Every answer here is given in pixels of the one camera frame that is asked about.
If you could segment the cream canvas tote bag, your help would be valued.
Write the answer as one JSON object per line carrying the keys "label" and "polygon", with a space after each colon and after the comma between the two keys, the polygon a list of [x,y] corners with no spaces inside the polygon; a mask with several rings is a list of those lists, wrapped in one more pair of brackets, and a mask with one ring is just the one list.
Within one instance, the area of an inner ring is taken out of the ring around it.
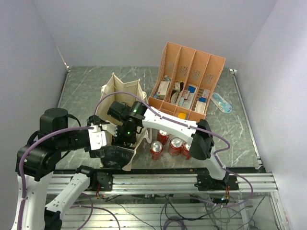
{"label": "cream canvas tote bag", "polygon": [[[100,100],[101,102],[95,108],[95,114],[102,120],[110,121],[117,126],[121,126],[122,122],[107,114],[113,102],[123,103],[129,107],[132,107],[139,100],[148,103],[147,94],[142,90],[139,80],[123,83],[114,73],[108,83],[101,88]],[[127,149],[112,145],[105,151],[104,157],[100,158],[101,167],[130,171],[133,158],[137,154],[137,149],[144,139],[148,143],[152,141],[151,128],[144,128],[141,134],[137,136],[139,143],[136,149]]]}

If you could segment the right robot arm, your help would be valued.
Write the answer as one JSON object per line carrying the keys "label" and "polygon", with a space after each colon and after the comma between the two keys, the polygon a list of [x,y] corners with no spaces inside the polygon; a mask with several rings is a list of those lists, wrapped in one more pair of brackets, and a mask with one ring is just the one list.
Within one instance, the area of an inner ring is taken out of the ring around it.
{"label": "right robot arm", "polygon": [[214,188],[220,190],[228,185],[227,167],[215,154],[213,140],[215,134],[206,120],[201,119],[196,122],[177,118],[141,101],[135,101],[132,106],[114,101],[107,114],[122,123],[118,127],[118,137],[122,142],[131,143],[128,138],[136,136],[138,128],[165,131],[188,143],[192,158],[204,161]]}

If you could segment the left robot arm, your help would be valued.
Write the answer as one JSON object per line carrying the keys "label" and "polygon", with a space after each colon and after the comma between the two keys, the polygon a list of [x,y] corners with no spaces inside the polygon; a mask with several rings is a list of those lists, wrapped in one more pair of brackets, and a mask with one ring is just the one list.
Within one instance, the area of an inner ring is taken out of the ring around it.
{"label": "left robot arm", "polygon": [[80,166],[55,200],[45,203],[48,185],[62,152],[102,150],[110,145],[110,135],[117,134],[116,125],[97,115],[88,118],[87,126],[68,127],[69,118],[74,116],[65,109],[47,109],[40,117],[39,130],[17,152],[19,193],[12,229],[59,230],[64,214],[80,194],[97,187],[96,169]]}

